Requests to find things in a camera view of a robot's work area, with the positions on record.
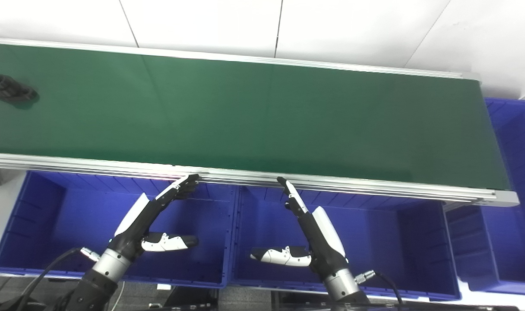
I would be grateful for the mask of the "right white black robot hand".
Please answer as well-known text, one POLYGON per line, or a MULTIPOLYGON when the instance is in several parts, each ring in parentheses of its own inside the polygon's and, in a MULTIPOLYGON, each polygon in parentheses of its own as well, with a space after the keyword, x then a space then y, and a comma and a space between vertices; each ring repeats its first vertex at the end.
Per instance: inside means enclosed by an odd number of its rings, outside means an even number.
POLYGON ((348 260, 343 244, 323 207, 319 206, 314 211, 309 211, 302 197, 288 179, 277 177, 277 181, 288 196, 284 205, 297 218, 309 248, 306 249, 303 246, 254 247, 250 251, 250 258, 282 266, 309 267, 320 279, 347 269, 348 260))

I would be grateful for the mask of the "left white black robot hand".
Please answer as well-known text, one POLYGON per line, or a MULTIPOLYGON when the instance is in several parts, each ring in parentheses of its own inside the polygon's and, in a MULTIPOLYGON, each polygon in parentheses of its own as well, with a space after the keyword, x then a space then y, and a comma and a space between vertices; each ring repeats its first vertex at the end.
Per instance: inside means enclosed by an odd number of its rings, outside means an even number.
POLYGON ((116 230, 108 248, 134 262, 144 252, 168 252, 193 248, 199 244, 194 235, 150 232, 150 227, 170 203, 184 200, 199 185, 199 175, 186 175, 168 185, 153 199, 140 195, 116 230))

